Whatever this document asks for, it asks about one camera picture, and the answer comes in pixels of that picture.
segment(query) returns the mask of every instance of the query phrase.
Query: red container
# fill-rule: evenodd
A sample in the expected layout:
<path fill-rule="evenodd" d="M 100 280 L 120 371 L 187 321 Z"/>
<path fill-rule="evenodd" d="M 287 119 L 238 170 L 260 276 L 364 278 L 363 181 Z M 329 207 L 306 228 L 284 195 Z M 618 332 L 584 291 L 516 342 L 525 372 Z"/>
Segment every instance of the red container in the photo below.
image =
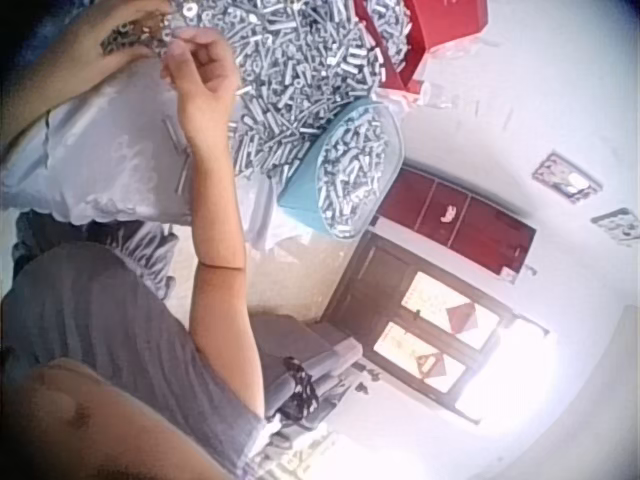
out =
<path fill-rule="evenodd" d="M 378 32 L 371 15 L 369 15 L 366 1 L 367 0 L 354 0 L 355 10 L 356 15 L 358 15 L 358 18 L 365 24 L 367 31 L 382 51 L 387 78 L 382 83 L 381 87 L 392 90 L 402 90 L 415 94 L 420 93 L 421 82 L 413 80 L 413 76 L 427 53 L 427 47 L 422 33 L 423 29 L 421 26 L 420 15 L 415 2 L 413 0 L 405 0 L 405 5 L 411 13 L 412 27 L 407 35 L 409 51 L 405 57 L 405 66 L 400 72 L 398 72 L 391 62 L 391 58 L 387 52 L 387 46 L 382 39 L 382 35 Z"/>
<path fill-rule="evenodd" d="M 487 0 L 404 0 L 411 13 L 407 36 L 409 51 L 404 68 L 397 72 L 387 48 L 367 10 L 366 0 L 354 0 L 358 18 L 382 50 L 387 79 L 383 88 L 420 93 L 422 82 L 413 77 L 429 50 L 443 43 L 480 33 L 489 21 Z"/>
<path fill-rule="evenodd" d="M 427 51 L 480 33 L 489 23 L 487 0 L 415 0 L 414 7 Z"/>

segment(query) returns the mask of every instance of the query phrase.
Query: hand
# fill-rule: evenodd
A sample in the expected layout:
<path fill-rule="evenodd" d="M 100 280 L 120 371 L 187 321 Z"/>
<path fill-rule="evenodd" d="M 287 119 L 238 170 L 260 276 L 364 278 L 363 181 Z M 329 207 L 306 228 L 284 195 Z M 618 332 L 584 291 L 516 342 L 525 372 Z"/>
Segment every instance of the hand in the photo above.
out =
<path fill-rule="evenodd" d="M 118 25 L 145 16 L 169 13 L 168 0 L 101 0 L 83 12 L 36 65 L 62 103 L 84 93 L 125 65 L 153 52 L 134 46 L 104 55 L 101 43 Z"/>
<path fill-rule="evenodd" d="M 178 116 L 192 147 L 227 145 L 227 124 L 240 85 L 233 50 L 215 30 L 175 33 L 165 57 L 164 77 L 178 92 Z"/>

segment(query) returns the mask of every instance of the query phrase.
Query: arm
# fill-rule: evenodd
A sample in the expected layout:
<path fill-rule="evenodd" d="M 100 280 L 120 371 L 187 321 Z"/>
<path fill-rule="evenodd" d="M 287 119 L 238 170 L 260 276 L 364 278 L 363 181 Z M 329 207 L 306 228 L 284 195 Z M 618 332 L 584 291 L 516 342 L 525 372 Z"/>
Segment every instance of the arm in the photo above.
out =
<path fill-rule="evenodd" d="M 167 0 L 102 0 L 81 14 L 33 65 L 2 85 L 0 151 L 48 110 L 152 55 L 137 46 L 104 56 L 100 43 L 119 24 L 168 8 Z"/>
<path fill-rule="evenodd" d="M 193 242 L 198 256 L 190 334 L 210 366 L 256 414 L 264 415 L 258 349 L 246 304 L 246 251 L 227 123 L 239 74 L 212 30 L 185 29 L 166 58 L 180 122 L 193 152 Z"/>

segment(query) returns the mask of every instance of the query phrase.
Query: sleeve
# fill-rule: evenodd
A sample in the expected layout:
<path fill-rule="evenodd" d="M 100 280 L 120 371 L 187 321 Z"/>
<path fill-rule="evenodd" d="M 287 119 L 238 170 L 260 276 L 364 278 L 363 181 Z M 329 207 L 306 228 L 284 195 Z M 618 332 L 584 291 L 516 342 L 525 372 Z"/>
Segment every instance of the sleeve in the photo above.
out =
<path fill-rule="evenodd" d="M 84 363 L 155 409 L 229 473 L 241 471 L 264 421 L 113 252 L 92 244 L 58 247 L 23 270 L 2 307 L 3 340 L 37 359 L 32 366 L 60 357 Z"/>

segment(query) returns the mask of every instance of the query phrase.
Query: floor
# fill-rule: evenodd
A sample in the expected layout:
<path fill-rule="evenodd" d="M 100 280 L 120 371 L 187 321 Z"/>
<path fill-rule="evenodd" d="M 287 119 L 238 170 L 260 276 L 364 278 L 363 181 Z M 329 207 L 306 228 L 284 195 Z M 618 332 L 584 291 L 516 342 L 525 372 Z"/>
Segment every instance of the floor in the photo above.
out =
<path fill-rule="evenodd" d="M 11 245 L 15 240 L 16 216 L 15 211 L 0 212 L 2 295 L 11 286 Z M 180 237 L 171 269 L 177 287 L 167 301 L 167 307 L 186 325 L 197 259 L 191 242 L 191 229 L 177 227 L 174 231 Z M 286 313 L 300 321 L 318 318 L 355 246 L 355 242 L 312 234 L 283 240 L 268 252 L 248 247 L 249 311 Z"/>

